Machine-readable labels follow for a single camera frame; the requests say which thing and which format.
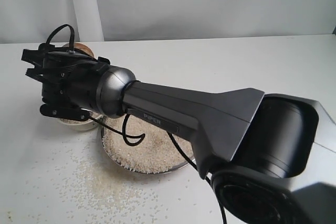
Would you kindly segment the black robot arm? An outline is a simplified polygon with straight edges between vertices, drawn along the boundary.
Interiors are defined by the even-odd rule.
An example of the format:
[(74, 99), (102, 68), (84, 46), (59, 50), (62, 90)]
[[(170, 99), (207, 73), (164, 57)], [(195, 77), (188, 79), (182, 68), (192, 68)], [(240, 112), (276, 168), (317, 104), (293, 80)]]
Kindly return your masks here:
[(107, 60), (43, 54), (52, 116), (131, 114), (192, 145), (201, 178), (245, 223), (335, 223), (335, 122), (320, 102), (253, 89), (206, 93), (143, 83)]

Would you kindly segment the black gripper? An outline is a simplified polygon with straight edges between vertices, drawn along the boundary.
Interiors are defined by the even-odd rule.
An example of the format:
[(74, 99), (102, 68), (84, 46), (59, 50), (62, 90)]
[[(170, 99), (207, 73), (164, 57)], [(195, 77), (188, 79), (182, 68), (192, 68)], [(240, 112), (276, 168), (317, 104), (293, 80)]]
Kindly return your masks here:
[(99, 81), (109, 69), (109, 60), (80, 53), (53, 51), (45, 55), (43, 69), (49, 82), (43, 83), (43, 102), (63, 108), (83, 108), (98, 112), (96, 94)]

